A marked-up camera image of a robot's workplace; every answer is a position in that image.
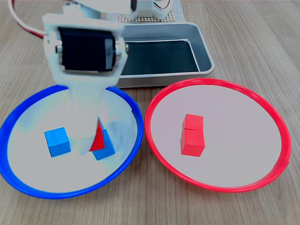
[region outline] blue rim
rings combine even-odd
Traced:
[[[126,159],[126,161],[110,176],[108,176],[106,179],[102,180],[101,182],[82,189],[78,191],[73,191],[73,192],[66,192],[66,193],[51,193],[51,192],[45,192],[45,191],[40,191],[34,188],[31,188],[30,186],[24,184],[21,182],[13,173],[13,171],[10,168],[9,162],[8,162],[8,141],[10,134],[13,130],[13,127],[19,117],[25,112],[30,106],[35,104],[37,101],[54,94],[56,92],[66,90],[68,89],[66,86],[61,86],[61,85],[55,85],[50,88],[44,89],[33,96],[29,97],[26,99],[24,102],[22,102],[20,105],[18,105],[12,113],[7,117],[5,122],[3,123],[1,129],[0,129],[0,173],[2,174],[3,178],[15,189],[27,194],[31,195],[33,197],[38,197],[38,198],[45,198],[45,199],[62,199],[62,198],[71,198],[71,197],[76,197],[80,195],[84,195],[88,192],[94,191],[105,184],[109,183],[112,181],[114,178],[116,178],[120,173],[122,173],[126,167],[132,162],[134,157],[136,156],[141,143],[143,139],[143,116],[140,111],[140,108],[138,104],[125,92],[120,90],[119,88],[116,87],[110,87],[107,88],[107,90],[119,95],[122,97],[127,103],[131,106],[132,108],[132,113],[135,116],[136,123],[137,123],[137,138],[135,145],[133,147],[133,150],[131,151],[130,155]]]

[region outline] wooden block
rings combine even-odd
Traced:
[[[46,131],[45,137],[51,157],[56,157],[71,151],[70,141],[63,127]]]
[[[105,148],[102,150],[93,151],[93,154],[97,160],[109,157],[115,153],[113,143],[108,135],[107,130],[103,130],[103,137],[105,142]]]
[[[97,133],[95,136],[94,143],[92,144],[92,147],[90,148],[90,151],[97,151],[105,148],[105,142],[104,142],[104,137],[103,137],[103,132],[102,132],[102,124],[100,120],[98,120],[98,125],[97,125]]]
[[[201,156],[205,141],[203,131],[184,129],[181,140],[181,154],[186,156]]]
[[[183,123],[182,123],[182,131],[185,129],[188,130],[198,130],[203,132],[203,116],[186,114]]]

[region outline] red rim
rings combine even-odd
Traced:
[[[217,187],[217,186],[212,186],[212,185],[207,185],[201,182],[198,182],[194,179],[191,179],[190,177],[182,174],[178,170],[176,170],[172,165],[170,165],[160,154],[158,149],[155,146],[155,143],[152,138],[151,134],[151,119],[153,112],[156,108],[156,106],[159,104],[159,102],[172,93],[173,91],[176,91],[181,88],[185,88],[188,86],[193,86],[193,85],[214,85],[214,86],[221,86],[225,88],[230,88],[232,90],[236,90],[240,93],[243,93],[244,95],[250,97],[254,101],[256,101],[261,107],[263,107],[269,115],[273,118],[275,121],[280,135],[281,135],[281,142],[282,142],[282,148],[281,148],[281,153],[280,156],[274,165],[272,171],[270,171],[264,178],[260,179],[259,181],[245,185],[245,186],[240,186],[240,187]],[[172,173],[180,177],[181,179],[194,184],[196,186],[199,186],[201,188],[205,188],[208,190],[212,191],[218,191],[218,192],[228,192],[228,193],[237,193],[237,192],[246,192],[246,191],[252,191],[256,190],[259,188],[262,188],[271,182],[273,182],[279,175],[285,170],[287,165],[289,164],[289,159],[291,156],[291,138],[289,131],[287,129],[287,126],[284,122],[284,120],[281,118],[279,113],[275,110],[273,106],[271,106],[270,103],[268,103],[264,98],[261,96],[257,95],[253,91],[242,87],[240,85],[237,85],[235,83],[231,83],[228,81],[223,81],[223,80],[218,80],[218,79],[210,79],[210,78],[199,78],[199,79],[190,79],[190,80],[185,80],[185,81],[180,81],[177,83],[174,83],[163,90],[161,90],[151,101],[147,112],[145,116],[145,134],[147,141],[149,143],[149,146],[151,147],[153,153],[156,155],[156,157],[160,160],[160,162]]]

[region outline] wood grain surface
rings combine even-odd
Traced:
[[[42,29],[61,1],[16,2],[17,14]],[[288,168],[272,184],[243,194],[215,193],[175,177],[145,138],[132,164],[84,196],[43,200],[0,177],[0,225],[297,225],[300,224],[300,1],[184,1],[216,64],[209,77],[267,99],[290,130]],[[53,85],[42,41],[23,31],[0,1],[0,123],[23,100]],[[159,88],[129,89],[145,115]]]

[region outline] red cube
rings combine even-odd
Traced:
[[[203,121],[204,121],[203,116],[186,114],[182,124],[182,131],[188,129],[188,130],[198,130],[203,132]]]
[[[94,143],[92,144],[92,147],[90,148],[90,151],[97,151],[97,150],[101,150],[104,148],[105,148],[105,143],[104,143],[102,127],[101,127],[100,120],[98,120],[95,140],[94,140]]]
[[[182,155],[201,156],[205,148],[203,121],[203,116],[186,114],[180,141]]]
[[[184,129],[181,137],[181,153],[186,156],[201,156],[205,148],[202,131]]]

